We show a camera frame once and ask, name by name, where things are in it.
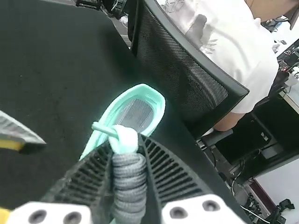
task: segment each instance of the printed graphic on shirt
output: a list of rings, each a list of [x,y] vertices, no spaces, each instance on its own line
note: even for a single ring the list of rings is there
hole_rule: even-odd
[[[211,40],[214,29],[205,15],[196,15],[185,0],[167,0],[161,7],[197,49],[206,54],[213,53],[217,39]]]

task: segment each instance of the desk surface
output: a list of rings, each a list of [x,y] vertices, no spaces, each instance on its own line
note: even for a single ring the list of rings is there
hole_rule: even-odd
[[[48,143],[35,155],[0,151],[0,205],[14,208],[38,200],[76,163],[92,122],[120,93],[145,82],[147,71],[111,21],[94,10],[5,0],[0,31],[0,107]],[[249,223],[168,103],[152,137]]]

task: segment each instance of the black mesh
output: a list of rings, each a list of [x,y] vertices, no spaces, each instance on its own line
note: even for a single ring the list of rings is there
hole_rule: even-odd
[[[216,108],[228,91],[213,79],[161,26],[144,4],[137,57],[154,71],[160,86],[179,107],[184,121],[198,121]]]

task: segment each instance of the chair backrest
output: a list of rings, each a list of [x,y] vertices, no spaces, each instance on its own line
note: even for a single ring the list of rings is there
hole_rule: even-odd
[[[135,12],[133,54],[151,68],[159,91],[200,137],[249,91],[197,50],[155,0],[137,0]]]

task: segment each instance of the cable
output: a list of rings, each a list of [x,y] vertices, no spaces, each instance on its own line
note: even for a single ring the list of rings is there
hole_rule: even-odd
[[[241,173],[243,172],[243,170],[245,169],[245,162],[246,162],[245,159],[243,159],[243,167],[242,167],[240,173],[234,178],[234,180],[233,180],[233,182],[231,184],[230,190],[231,190],[233,196],[235,196],[234,183],[237,180],[237,178],[241,175]]]
[[[217,160],[216,160],[216,157],[215,157],[215,154],[214,154],[213,150],[211,150],[211,153],[212,153],[213,160],[214,160],[214,162],[213,162],[213,164],[214,164],[214,168],[216,168]]]
[[[254,215],[255,217],[257,217],[257,218],[259,218],[260,220],[262,220],[263,222],[268,223],[268,224],[271,224],[269,221],[264,220],[263,218],[259,217],[256,213],[254,213],[254,212],[252,212],[252,211],[250,211],[250,210],[244,208],[242,205],[240,205],[240,206],[241,206],[241,208],[243,208],[245,211],[251,213],[251,214]]]

